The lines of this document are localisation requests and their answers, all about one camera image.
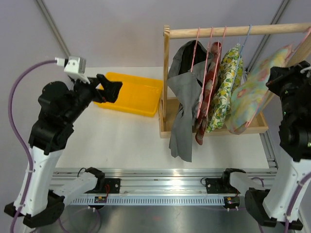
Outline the pastel tie-dye skirt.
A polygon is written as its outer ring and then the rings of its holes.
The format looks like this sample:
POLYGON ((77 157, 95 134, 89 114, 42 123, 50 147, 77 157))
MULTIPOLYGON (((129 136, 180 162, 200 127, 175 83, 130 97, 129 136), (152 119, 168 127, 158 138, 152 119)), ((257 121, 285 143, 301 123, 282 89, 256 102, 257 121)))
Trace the pastel tie-dye skirt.
POLYGON ((255 65, 244 84, 236 88, 231 96, 231 109, 225 120, 229 132, 243 133, 258 115, 268 97, 266 83, 272 67, 285 67, 292 45, 286 45, 255 65))

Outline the lemon print skirt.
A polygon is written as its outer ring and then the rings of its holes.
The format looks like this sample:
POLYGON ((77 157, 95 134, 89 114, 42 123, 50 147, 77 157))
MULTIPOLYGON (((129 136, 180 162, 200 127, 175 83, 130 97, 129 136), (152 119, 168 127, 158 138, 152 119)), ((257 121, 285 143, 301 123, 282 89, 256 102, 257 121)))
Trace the lemon print skirt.
POLYGON ((232 47, 222 58, 217 75, 217 88, 211 101, 206 133, 223 127, 230 113, 230 101, 233 91, 240 86, 243 73, 241 45, 232 47))

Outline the red plaid skirt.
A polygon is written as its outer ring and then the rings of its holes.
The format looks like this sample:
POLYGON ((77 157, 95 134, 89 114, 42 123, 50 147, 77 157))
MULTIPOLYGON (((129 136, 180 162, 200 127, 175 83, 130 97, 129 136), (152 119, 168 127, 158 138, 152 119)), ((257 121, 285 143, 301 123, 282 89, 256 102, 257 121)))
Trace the red plaid skirt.
POLYGON ((220 57, 222 51, 222 44, 220 42, 214 42, 211 45, 210 52, 213 55, 210 66, 206 72, 204 80, 203 100, 199 109, 199 115, 196 120, 195 128, 196 135, 195 140, 199 145, 203 144, 203 137, 207 128, 207 118, 209 112, 209 106, 215 94, 217 86, 217 75, 220 66, 220 57))

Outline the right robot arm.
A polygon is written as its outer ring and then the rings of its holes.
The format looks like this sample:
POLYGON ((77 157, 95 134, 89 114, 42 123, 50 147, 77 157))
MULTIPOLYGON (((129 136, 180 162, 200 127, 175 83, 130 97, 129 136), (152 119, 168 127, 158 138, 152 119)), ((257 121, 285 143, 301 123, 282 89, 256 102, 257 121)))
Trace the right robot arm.
POLYGON ((281 223, 288 230, 302 230, 299 206, 311 181, 311 66, 272 67, 266 84, 280 98, 281 159, 271 189, 250 187, 244 196, 248 213, 261 226, 281 223))

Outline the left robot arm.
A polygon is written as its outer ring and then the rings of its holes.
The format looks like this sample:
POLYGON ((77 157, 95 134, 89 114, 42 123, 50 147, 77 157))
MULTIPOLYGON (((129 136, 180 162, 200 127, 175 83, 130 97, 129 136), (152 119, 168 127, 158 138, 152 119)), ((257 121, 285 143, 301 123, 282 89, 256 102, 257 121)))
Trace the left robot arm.
POLYGON ((94 167, 70 184, 50 190, 56 164, 62 155, 73 124, 91 102, 115 103, 122 82, 98 74, 90 83, 76 81, 73 89, 55 81, 47 84, 38 98, 41 110, 32 126, 26 148, 31 160, 18 198, 5 206, 12 217, 23 217, 23 224, 34 229, 56 222, 73 200, 81 194, 108 191, 105 174, 94 167))

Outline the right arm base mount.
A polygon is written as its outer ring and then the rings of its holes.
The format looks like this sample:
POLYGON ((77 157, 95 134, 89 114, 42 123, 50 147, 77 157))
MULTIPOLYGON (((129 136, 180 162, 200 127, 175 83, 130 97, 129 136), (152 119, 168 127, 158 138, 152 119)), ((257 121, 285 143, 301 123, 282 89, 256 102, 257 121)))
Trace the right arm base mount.
POLYGON ((251 179, 242 169, 226 168, 219 178, 202 178, 201 184, 208 194, 234 194, 245 196, 248 190, 269 192, 260 178, 251 179))

